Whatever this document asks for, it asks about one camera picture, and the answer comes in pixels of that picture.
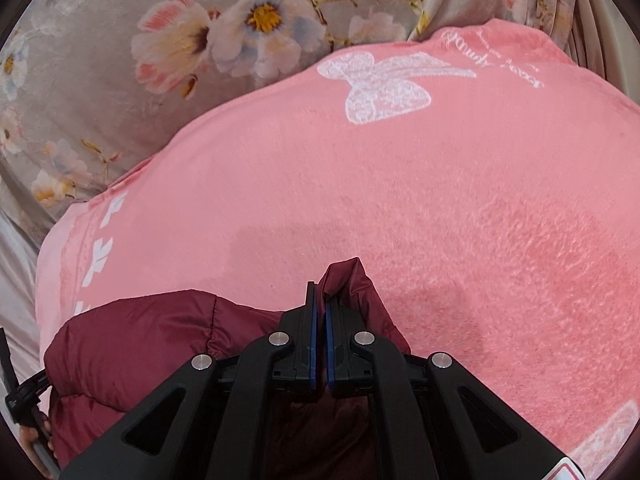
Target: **white sticker with red border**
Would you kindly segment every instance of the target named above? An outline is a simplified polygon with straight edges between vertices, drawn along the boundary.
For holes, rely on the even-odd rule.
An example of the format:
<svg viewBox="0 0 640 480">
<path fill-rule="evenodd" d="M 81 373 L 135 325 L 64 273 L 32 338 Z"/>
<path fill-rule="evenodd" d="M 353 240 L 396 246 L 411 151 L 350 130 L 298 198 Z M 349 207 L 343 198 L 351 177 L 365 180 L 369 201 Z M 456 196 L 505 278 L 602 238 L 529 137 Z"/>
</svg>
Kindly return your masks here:
<svg viewBox="0 0 640 480">
<path fill-rule="evenodd" d="M 564 457 L 542 480 L 584 480 L 576 465 Z"/>
</svg>

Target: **white bow print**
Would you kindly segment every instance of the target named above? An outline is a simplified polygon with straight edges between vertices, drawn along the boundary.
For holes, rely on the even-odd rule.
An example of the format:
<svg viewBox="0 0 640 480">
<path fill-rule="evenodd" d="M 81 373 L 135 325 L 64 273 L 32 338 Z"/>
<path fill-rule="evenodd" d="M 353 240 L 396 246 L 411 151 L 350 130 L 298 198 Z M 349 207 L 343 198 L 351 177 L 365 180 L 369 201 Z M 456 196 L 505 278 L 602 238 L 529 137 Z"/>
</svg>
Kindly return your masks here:
<svg viewBox="0 0 640 480">
<path fill-rule="evenodd" d="M 366 51 L 350 52 L 318 65 L 328 79 L 344 79 L 351 85 L 344 110 L 354 124 L 367 124 L 426 108 L 431 95 L 410 77 L 455 75 L 476 77 L 472 70 L 451 67 L 429 54 L 418 52 L 376 63 Z"/>
</svg>

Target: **maroon puffer jacket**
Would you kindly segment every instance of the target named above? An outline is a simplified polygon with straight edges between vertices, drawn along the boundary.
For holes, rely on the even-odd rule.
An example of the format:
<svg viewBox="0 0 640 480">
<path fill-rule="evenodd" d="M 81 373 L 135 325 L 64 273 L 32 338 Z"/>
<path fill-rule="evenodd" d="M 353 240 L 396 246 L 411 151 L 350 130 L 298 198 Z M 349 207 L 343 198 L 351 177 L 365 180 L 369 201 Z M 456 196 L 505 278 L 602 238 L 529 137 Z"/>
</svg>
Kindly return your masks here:
<svg viewBox="0 0 640 480">
<path fill-rule="evenodd" d="M 291 286 L 300 287 L 302 300 L 305 284 Z M 359 259 L 329 266 L 318 284 L 321 316 L 322 298 L 336 294 L 342 304 L 362 313 L 369 331 L 410 352 Z M 276 330 L 281 314 L 183 290 L 114 301 L 69 320 L 45 354 L 60 465 L 66 466 L 187 359 L 201 353 L 216 359 L 239 354 L 252 340 Z M 275 409 L 269 478 L 376 478 L 366 400 L 324 395 L 313 404 Z"/>
</svg>

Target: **silver screw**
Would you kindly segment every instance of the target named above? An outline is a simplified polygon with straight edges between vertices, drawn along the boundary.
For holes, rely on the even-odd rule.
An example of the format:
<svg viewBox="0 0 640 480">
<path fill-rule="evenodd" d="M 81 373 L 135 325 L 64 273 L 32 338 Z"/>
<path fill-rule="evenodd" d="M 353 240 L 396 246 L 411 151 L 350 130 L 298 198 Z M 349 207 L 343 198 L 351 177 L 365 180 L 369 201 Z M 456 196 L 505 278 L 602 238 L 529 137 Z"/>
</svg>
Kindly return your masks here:
<svg viewBox="0 0 640 480">
<path fill-rule="evenodd" d="M 438 352 L 437 354 L 433 355 L 433 357 L 431 358 L 431 362 L 438 368 L 449 368 L 453 363 L 453 359 L 449 354 Z"/>
<path fill-rule="evenodd" d="M 274 346 L 283 346 L 289 342 L 289 336 L 284 332 L 274 332 L 269 336 L 269 343 Z"/>
<path fill-rule="evenodd" d="M 353 338 L 359 345 L 370 345 L 376 340 L 371 332 L 358 332 Z"/>
<path fill-rule="evenodd" d="M 193 366 L 196 370 L 206 370 L 211 366 L 213 359 L 206 354 L 196 355 L 191 360 L 191 366 Z"/>
</svg>

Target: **beige floral bedding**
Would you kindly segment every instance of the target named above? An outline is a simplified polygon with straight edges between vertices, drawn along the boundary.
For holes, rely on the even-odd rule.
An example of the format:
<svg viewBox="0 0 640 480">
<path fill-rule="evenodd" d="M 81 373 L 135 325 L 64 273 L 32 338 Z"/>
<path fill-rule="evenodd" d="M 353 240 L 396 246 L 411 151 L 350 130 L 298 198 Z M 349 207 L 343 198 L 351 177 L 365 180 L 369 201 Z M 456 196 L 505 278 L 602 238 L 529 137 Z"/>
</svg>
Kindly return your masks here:
<svg viewBox="0 0 640 480">
<path fill-rule="evenodd" d="M 192 119 L 333 50 L 494 17 L 564 48 L 574 2 L 34 0 L 0 50 L 0 207 L 41 241 Z"/>
</svg>

